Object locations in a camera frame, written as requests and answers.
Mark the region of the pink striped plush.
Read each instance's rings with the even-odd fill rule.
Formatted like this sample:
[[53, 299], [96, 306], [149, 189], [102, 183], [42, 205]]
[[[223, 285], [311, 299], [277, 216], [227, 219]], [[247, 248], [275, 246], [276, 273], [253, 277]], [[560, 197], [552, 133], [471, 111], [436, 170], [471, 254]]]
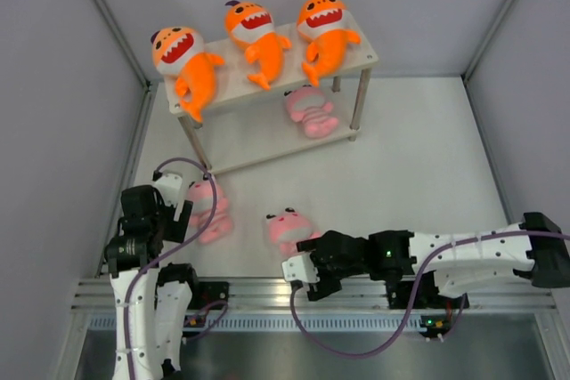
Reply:
[[265, 226], [271, 242], [286, 257], [297, 252], [297, 242], [321, 236], [316, 226], [292, 207], [286, 207], [278, 214], [267, 214]]
[[284, 93], [285, 109], [289, 118], [303, 128], [307, 138], [321, 139], [338, 127], [338, 118], [333, 115], [334, 104], [324, 92], [312, 85], [303, 85]]
[[213, 175], [204, 174], [199, 181], [192, 182], [186, 199], [192, 202], [190, 225], [195, 229], [204, 229], [198, 237], [201, 244], [213, 243], [232, 232], [229, 199]]

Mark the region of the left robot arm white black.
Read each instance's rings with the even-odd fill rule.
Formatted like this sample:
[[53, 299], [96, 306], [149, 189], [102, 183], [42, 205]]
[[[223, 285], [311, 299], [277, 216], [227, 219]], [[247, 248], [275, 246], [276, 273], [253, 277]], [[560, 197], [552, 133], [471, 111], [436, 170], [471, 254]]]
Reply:
[[140, 185], [121, 194], [122, 216], [105, 247], [116, 310], [116, 379], [180, 379], [187, 308], [201, 297], [189, 264], [159, 265], [167, 241], [184, 240], [192, 205], [181, 184]]

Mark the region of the orange shark plush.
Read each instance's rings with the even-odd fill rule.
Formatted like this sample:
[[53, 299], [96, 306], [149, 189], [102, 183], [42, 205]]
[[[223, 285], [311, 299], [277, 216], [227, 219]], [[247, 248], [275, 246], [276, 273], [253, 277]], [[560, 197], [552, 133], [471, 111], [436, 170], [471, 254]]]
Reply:
[[163, 77], [172, 77], [180, 108], [202, 124], [203, 110], [217, 94], [216, 67], [224, 58], [210, 53], [195, 29], [177, 26], [162, 28], [151, 36], [151, 58]]
[[342, 0], [306, 0], [297, 17], [297, 32], [307, 42], [302, 70], [312, 86], [343, 65], [350, 44], [362, 41], [348, 25]]
[[248, 80], [269, 91], [284, 65], [284, 51], [292, 47], [288, 37], [278, 34], [273, 16], [261, 4], [229, 0], [224, 28], [249, 64], [256, 63], [258, 71], [248, 74]]

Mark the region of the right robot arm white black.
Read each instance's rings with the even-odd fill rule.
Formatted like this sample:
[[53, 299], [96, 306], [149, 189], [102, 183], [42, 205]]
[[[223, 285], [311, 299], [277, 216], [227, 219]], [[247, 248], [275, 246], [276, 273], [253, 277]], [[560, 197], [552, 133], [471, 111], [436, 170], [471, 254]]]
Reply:
[[289, 283], [309, 286], [312, 301], [339, 291], [342, 279], [366, 275], [388, 289], [417, 278], [412, 291], [423, 304], [435, 306], [513, 278], [534, 287], [568, 287], [568, 239], [540, 212], [525, 213], [521, 222], [502, 229], [468, 234], [384, 230], [354, 238], [329, 230], [297, 243], [297, 254], [281, 268]]

